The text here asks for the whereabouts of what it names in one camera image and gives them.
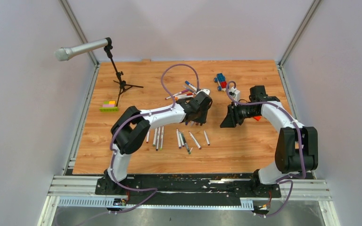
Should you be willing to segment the orange capped white marker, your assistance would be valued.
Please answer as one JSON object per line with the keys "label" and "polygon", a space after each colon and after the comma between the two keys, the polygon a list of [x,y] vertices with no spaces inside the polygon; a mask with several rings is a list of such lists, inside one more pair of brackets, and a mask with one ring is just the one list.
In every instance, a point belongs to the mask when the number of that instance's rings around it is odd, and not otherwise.
{"label": "orange capped white marker", "polygon": [[193,98],[193,97],[194,97],[194,95],[184,95],[184,96],[175,96],[174,99],[177,101],[177,100]]}

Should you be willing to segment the red capped white marker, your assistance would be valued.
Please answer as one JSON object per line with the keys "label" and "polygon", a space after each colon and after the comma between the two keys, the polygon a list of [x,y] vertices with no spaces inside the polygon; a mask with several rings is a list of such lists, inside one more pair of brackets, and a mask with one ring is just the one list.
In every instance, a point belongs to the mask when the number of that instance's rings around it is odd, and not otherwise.
{"label": "red capped white marker", "polygon": [[177,97],[176,100],[190,100],[192,99],[194,96],[182,96],[182,97]]}

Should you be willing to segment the blue capped white marker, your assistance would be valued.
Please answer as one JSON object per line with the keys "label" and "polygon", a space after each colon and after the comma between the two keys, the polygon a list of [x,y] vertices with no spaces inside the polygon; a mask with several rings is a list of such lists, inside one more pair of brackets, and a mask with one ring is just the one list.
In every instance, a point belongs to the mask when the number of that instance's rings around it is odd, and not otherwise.
{"label": "blue capped white marker", "polygon": [[195,87],[194,85],[192,85],[189,81],[185,81],[185,84],[188,85],[188,86],[191,88],[191,90],[193,90],[195,93],[198,92],[197,87]]}

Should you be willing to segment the black capped white marker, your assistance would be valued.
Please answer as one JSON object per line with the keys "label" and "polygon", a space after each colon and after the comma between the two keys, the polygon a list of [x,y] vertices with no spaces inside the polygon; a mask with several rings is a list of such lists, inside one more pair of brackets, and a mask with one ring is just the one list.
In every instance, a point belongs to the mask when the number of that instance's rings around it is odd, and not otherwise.
{"label": "black capped white marker", "polygon": [[209,146],[209,145],[210,145],[210,141],[209,141],[207,132],[206,132],[205,130],[204,130],[204,136],[205,136],[206,143],[207,143],[207,145]]}

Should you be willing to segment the brown capped white marker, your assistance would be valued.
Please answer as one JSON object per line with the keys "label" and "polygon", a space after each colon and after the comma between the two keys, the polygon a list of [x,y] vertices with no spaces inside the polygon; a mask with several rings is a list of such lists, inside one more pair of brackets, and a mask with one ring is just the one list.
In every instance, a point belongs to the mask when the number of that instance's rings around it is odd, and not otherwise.
{"label": "brown capped white marker", "polygon": [[201,145],[199,144],[199,142],[197,141],[197,139],[195,138],[195,136],[192,134],[191,131],[189,131],[189,135],[190,135],[190,137],[193,139],[193,141],[194,141],[194,143],[196,144],[197,148],[198,148],[199,150],[201,150],[201,149],[202,149]]}

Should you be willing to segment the dark blue capped marker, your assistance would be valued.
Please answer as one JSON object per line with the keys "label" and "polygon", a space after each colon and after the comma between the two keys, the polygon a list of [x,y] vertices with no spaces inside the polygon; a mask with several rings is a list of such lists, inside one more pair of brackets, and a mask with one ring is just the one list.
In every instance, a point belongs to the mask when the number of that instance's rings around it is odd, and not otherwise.
{"label": "dark blue capped marker", "polygon": [[179,136],[180,136],[181,145],[185,146],[184,137],[183,137],[183,134],[180,131],[179,131]]}

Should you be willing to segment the silver grey pen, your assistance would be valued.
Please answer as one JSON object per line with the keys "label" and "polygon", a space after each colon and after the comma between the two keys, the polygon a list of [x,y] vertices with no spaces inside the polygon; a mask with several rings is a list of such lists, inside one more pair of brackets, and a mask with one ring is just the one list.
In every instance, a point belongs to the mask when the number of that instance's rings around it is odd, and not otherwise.
{"label": "silver grey pen", "polygon": [[186,141],[186,139],[185,139],[185,136],[184,136],[184,134],[181,132],[181,137],[182,137],[182,140],[183,140],[183,142],[184,142],[184,146],[185,146],[185,148],[187,149],[187,152],[188,152],[188,154],[191,154],[191,151],[190,151],[190,148],[189,148],[189,146],[188,146],[188,143],[187,143],[187,141]]}

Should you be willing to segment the light green white marker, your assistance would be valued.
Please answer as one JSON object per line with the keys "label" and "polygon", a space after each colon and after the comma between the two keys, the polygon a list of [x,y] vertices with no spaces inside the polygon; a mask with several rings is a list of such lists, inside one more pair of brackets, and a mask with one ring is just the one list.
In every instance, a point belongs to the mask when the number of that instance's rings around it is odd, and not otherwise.
{"label": "light green white marker", "polygon": [[164,143],[164,126],[161,127],[161,137],[160,137],[160,150],[163,149],[163,143]]}

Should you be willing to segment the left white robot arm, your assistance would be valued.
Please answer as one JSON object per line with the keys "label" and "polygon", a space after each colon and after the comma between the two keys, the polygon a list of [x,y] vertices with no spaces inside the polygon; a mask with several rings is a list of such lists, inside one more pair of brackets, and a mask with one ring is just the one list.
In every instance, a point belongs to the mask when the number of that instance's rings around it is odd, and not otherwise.
{"label": "left white robot arm", "polygon": [[165,125],[197,122],[206,123],[207,113],[212,105],[210,90],[202,89],[195,97],[152,110],[128,107],[111,128],[112,140],[109,146],[113,152],[107,173],[107,188],[113,194],[125,190],[127,169],[134,152],[139,150],[148,132]]}

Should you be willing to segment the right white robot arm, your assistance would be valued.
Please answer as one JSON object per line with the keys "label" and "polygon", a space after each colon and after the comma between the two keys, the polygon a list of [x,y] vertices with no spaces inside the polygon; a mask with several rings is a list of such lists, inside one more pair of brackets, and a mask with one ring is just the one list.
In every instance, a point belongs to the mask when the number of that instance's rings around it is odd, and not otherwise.
{"label": "right white robot arm", "polygon": [[274,162],[256,171],[257,178],[251,182],[250,190],[255,196],[263,196],[269,185],[287,178],[304,179],[306,173],[318,167],[318,132],[295,119],[276,96],[269,96],[263,85],[250,88],[249,101],[242,103],[240,91],[226,87],[232,101],[221,128],[234,128],[245,119],[264,117],[278,132]]}

